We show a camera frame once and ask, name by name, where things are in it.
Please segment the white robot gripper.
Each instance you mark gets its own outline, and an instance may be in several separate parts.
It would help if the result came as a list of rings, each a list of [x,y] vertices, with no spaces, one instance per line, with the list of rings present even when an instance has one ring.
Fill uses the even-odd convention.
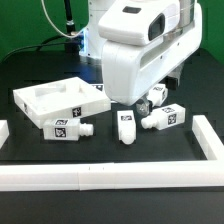
[[[150,24],[165,16],[164,32],[148,38]],[[198,3],[115,3],[101,18],[102,76],[107,96],[124,105],[136,102],[142,116],[153,103],[144,96],[200,46],[202,9]]]

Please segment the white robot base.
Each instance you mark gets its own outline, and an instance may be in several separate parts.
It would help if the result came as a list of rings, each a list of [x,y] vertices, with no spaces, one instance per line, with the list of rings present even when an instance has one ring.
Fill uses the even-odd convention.
[[[83,47],[79,52],[83,62],[101,63],[101,51],[105,39],[98,34],[98,22],[114,0],[88,0],[88,23],[83,29]]]

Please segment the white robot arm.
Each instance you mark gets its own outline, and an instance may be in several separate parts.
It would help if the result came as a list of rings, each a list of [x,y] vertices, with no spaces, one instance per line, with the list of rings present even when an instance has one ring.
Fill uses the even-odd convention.
[[[86,55],[100,63],[107,96],[152,111],[149,90],[175,81],[202,39],[197,0],[88,0]]]

